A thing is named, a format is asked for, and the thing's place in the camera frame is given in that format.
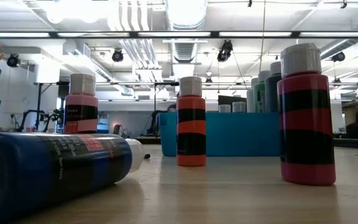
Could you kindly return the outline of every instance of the blue plastic bin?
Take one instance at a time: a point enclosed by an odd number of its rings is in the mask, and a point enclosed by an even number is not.
[[[177,114],[162,113],[162,154],[176,156]],[[206,113],[207,156],[279,156],[277,113]]]

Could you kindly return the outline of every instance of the orange and black striped bottle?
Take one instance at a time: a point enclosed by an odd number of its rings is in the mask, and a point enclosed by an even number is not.
[[[201,96],[200,77],[180,79],[180,96],[177,99],[178,166],[206,164],[205,100]]]
[[[328,77],[321,74],[320,50],[298,44],[281,52],[277,83],[284,180],[306,185],[335,183]]]

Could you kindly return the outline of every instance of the white bottle cap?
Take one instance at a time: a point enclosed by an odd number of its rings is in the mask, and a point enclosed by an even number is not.
[[[259,78],[253,78],[251,80],[251,88],[254,88],[259,83]]]
[[[282,77],[300,72],[321,74],[320,49],[315,44],[296,44],[281,51]]]
[[[70,75],[70,94],[95,95],[96,78],[93,75],[74,73]]]
[[[233,102],[233,113],[246,113],[247,112],[247,104],[245,102]]]
[[[125,139],[132,151],[132,165],[129,172],[135,172],[140,168],[144,159],[144,150],[143,145],[138,140],[135,139]]]
[[[180,96],[203,96],[203,81],[200,77],[183,77],[179,80]]]
[[[218,111],[219,113],[230,113],[231,105],[219,105]]]
[[[268,78],[270,76],[270,71],[265,70],[265,71],[260,71],[258,78],[259,78],[259,82],[264,82],[266,80],[266,78]]]
[[[281,62],[273,62],[270,64],[270,73],[272,75],[281,74]]]

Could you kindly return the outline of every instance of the paint bottle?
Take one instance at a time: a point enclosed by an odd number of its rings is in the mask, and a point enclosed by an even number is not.
[[[277,83],[284,180],[305,185],[335,183],[328,78],[321,74],[320,50],[298,44],[281,52]]]
[[[277,113],[277,83],[281,80],[281,62],[270,64],[270,73],[272,76],[265,80],[265,99],[266,113]]]
[[[0,133],[0,223],[112,185],[143,157],[115,134]]]
[[[247,90],[247,113],[255,113],[254,87],[259,83],[259,78],[251,79],[251,89]]]
[[[245,113],[247,112],[247,104],[245,102],[233,102],[233,113]]]
[[[265,80],[270,76],[270,71],[261,71],[258,75],[259,83],[254,87],[255,113],[265,112]]]
[[[180,79],[177,99],[177,164],[178,166],[205,166],[206,123],[205,100],[200,77]]]
[[[98,99],[94,97],[96,79],[92,75],[70,75],[70,93],[66,96],[64,133],[96,133]]]
[[[219,113],[231,113],[231,106],[230,105],[219,105],[218,112]]]

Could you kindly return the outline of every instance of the table surface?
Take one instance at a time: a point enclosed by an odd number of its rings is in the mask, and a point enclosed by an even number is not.
[[[140,170],[95,194],[17,223],[357,223],[358,153],[336,148],[337,182],[284,182],[277,157],[209,157],[178,167],[160,146]]]

